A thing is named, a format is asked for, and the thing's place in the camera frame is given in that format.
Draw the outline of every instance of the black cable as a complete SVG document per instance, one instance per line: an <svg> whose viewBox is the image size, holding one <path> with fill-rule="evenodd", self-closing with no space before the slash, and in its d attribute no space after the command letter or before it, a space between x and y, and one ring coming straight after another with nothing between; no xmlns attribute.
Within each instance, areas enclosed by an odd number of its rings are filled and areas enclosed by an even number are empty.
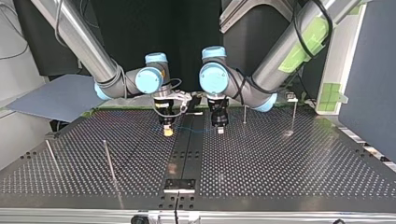
<svg viewBox="0 0 396 224"><path fill-rule="evenodd" d="M4 10L1 7L5 7L7 9L9 9L15 16L18 16L15 12L15 10L13 10L9 5L0 5L0 12L3 14L3 16L6 18L6 20L9 22L9 24L12 26L12 28L15 30L15 32L24 40L26 41L26 39L24 38L23 34L17 29L17 27L14 25L14 23L12 23L12 21L9 19L9 17L7 16L6 12L4 12ZM21 56L22 54L24 54L27 50L29 49L29 44L26 41L26 46L23 49L23 51L21 51L20 53L11 55L11 56L6 56L6 57L2 57L0 58L0 60L6 60L6 59L12 59L12 58L16 58L18 56Z"/></svg>
<svg viewBox="0 0 396 224"><path fill-rule="evenodd" d="M333 224L346 224L345 221L343 219L337 219L334 221Z"/></svg>
<svg viewBox="0 0 396 224"><path fill-rule="evenodd" d="M87 12L88 4L90 3L91 0L86 0L84 7L82 7L82 1L84 1L84 0L81 0L80 9L79 9L80 10L79 13L81 13L82 19L84 19L84 21L87 22L87 24L89 24L91 27L99 28L99 25L93 24L92 22L88 21L88 19L85 17L85 13Z"/></svg>
<svg viewBox="0 0 396 224"><path fill-rule="evenodd" d="M298 76L298 78L300 79L300 83L301 83L301 85L303 86L303 89L304 89L304 91L306 92L306 95L309 97L309 100L311 100L312 104L314 104L314 106L317 107L317 103L314 102L314 98L312 98L312 97L309 95L309 92L306 90L306 87L305 87L305 85L304 85L304 83L303 83L303 79L302 79L300 76Z"/></svg>
<svg viewBox="0 0 396 224"><path fill-rule="evenodd" d="M4 57L4 58L0 58L0 60L16 58L16 57L21 56L22 54L24 54L28 49L29 49L29 45L26 44L26 46L25 46L25 48L24 48L24 50L22 52L14 54L14 55L11 55L11 56L7 56L7 57Z"/></svg>
<svg viewBox="0 0 396 224"><path fill-rule="evenodd" d="M328 44L328 43L330 42L330 39L331 39L331 37L332 37L332 30L333 30L332 18L329 16L329 13L327 12L327 9L323 6L323 4L320 2L320 0L311 0L311 1L313 1L313 2L318 6L318 8L319 8L320 11L323 13L324 17L326 18L326 20L327 20L327 22L328 22L328 24L329 24L329 33L328 33L328 36L326 37L326 39L325 39L325 40L323 41L323 43L322 43L322 44L326 45L326 44ZM315 55L313 55L313 53L309 50L308 46L305 44L304 39L303 39L303 36L302 36L302 34L301 34L301 31L300 31L300 29L299 29L299 27L298 27L298 24L297 24L297 17L296 17L297 6L298 6L298 1L295 1L295 5L294 5L294 9L293 9L293 15L292 15L292 22L293 22L293 24L294 24L294 29L296 30L296 34L297 34L297 36L298 36L298 39L299 39L299 41L300 41L300 44L302 45L302 47L303 47L305 53L306 53L309 57L315 58ZM289 81L284 87L280 87L280 88L277 88L277 89L272 90L272 91L268 91L268 90L265 90L265 89L261 88L259 85L257 85L257 84L254 82L253 78L248 77L248 76L245 76L239 69L235 69L236 72L238 72L238 73L242 76L242 78L243 78L243 80L242 80L242 82L241 82L241 85L239 85L239 83L238 83L236 77L234 76L233 72L231 72L231 71L227 68L227 66L223 66L221 63L219 63L219 62L217 62L217 61L208 61L208 62L205 62L203 65L205 65L205 64L207 64L207 63L218 63L218 64L220 64L220 65L227 71L227 73L232 77L233 82L235 83L235 86L236 86L236 88L237 88L237 92L236 92L236 94L235 94L232 98L233 98L233 99L236 99L236 98L239 96L240 99L241 99L241 105L244 104L244 98L243 98L243 94L242 94L242 89L244 88L244 86L245 86L246 83L248 83L250 86L252 86L253 88L255 88L256 90L258 90L258 91L260 91L260 92L262 92L262 93L265 93L265 94L274 94L274 93L278 93L278 92L281 92L281 91L285 90L285 89L292 83L292 81L293 81L296 77L298 77L298 78L300 79L300 82L301 82L301 84L302 84L302 86L303 86L303 88L304 88L306 94L308 95L309 98L311 98L311 96L309 95L308 91L306 90L306 88L305 88L305 86L304 86L304 83L303 83L301 77L299 76L299 71L300 71L301 67L304 65L304 63L302 63L302 64L294 71L294 74L293 74L293 76L291 77L290 81ZM226 99L227 99L227 96L224 97L224 99L223 99L223 101L221 102L221 104L220 104L220 106L219 106L218 109L221 109L221 108L222 108L223 103L225 102Z"/></svg>
<svg viewBox="0 0 396 224"><path fill-rule="evenodd" d="M329 25L329 33L326 37L326 39L324 39L323 41L323 45L327 45L330 42L330 39L332 38L332 31L333 31L333 24L332 24L332 18L329 16L329 13L326 9L325 6L323 6L323 4L320 2L320 0L311 0L313 3L315 3L315 5L318 6L318 8L320 9L320 11L322 12L323 16L326 18L327 23ZM293 8L293 15L292 15L292 22L294 25L294 29L296 31L297 37L300 41L301 46L303 47L303 50L305 51L305 53L311 58L315 58L315 55L311 52L311 50L308 48L308 46L306 45L303 35L301 34L301 30L297 21L297 6L298 6L298 1L295 1L294 4L294 8Z"/></svg>
<svg viewBox="0 0 396 224"><path fill-rule="evenodd" d="M177 195L175 211L174 211L174 213L175 213L175 224L178 224L177 206L178 206L178 195Z"/></svg>

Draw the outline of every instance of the metal bracket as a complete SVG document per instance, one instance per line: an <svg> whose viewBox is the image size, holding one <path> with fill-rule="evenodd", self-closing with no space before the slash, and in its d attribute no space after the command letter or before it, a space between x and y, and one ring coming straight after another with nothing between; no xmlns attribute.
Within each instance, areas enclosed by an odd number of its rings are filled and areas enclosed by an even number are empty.
<svg viewBox="0 0 396 224"><path fill-rule="evenodd" d="M194 179L167 179L165 182L165 193L194 193L195 192Z"/></svg>
<svg viewBox="0 0 396 224"><path fill-rule="evenodd" d="M162 224L163 222L161 221L160 214L149 214L148 215L148 223L149 224Z"/></svg>
<svg viewBox="0 0 396 224"><path fill-rule="evenodd" d="M188 224L201 224L201 217L199 216L199 213L196 213L196 212L190 213L189 221L187 223Z"/></svg>
<svg viewBox="0 0 396 224"><path fill-rule="evenodd" d="M268 5L276 9L286 20L291 21L293 15L292 0L233 0L220 16L220 30L226 33L252 8Z"/></svg>
<svg viewBox="0 0 396 224"><path fill-rule="evenodd" d="M191 94L184 91L172 91L171 94L166 96L154 96L156 100L178 100L181 101L180 110L187 111L187 103L192 100Z"/></svg>
<svg viewBox="0 0 396 224"><path fill-rule="evenodd" d="M347 96L345 96L344 94L340 93L339 102L342 104L347 104L348 101L349 101L349 98L347 98Z"/></svg>

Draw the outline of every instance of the metal post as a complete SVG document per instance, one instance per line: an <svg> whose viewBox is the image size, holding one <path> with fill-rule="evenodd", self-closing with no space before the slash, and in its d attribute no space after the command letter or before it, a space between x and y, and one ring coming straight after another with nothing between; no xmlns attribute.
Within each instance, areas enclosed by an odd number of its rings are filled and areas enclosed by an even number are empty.
<svg viewBox="0 0 396 224"><path fill-rule="evenodd" d="M46 144L47 144L47 147L48 147L48 149L49 149L49 154L50 154L50 156L54 159L54 160L56 160L56 158L55 158L55 154L53 153L53 150L52 150L52 146L50 145L50 140L46 140Z"/></svg>
<svg viewBox="0 0 396 224"><path fill-rule="evenodd" d="M107 141L106 141L106 140L103 140L103 146L105 147L105 152L106 152L106 156L107 156L108 167L110 168L111 176L113 177L113 180L114 180L114 181L117 181L116 175L115 175L114 169L113 169L113 162L111 161L110 151L108 150L108 145L107 145Z"/></svg>
<svg viewBox="0 0 396 224"><path fill-rule="evenodd" d="M56 11L60 0L31 1L52 27L55 27ZM116 75L116 64L99 44L71 0L64 0L62 3L59 34L97 82L109 81Z"/></svg>
<svg viewBox="0 0 396 224"><path fill-rule="evenodd" d="M247 110L248 110L248 107L245 106L245 109L244 109L244 124L247 123Z"/></svg>

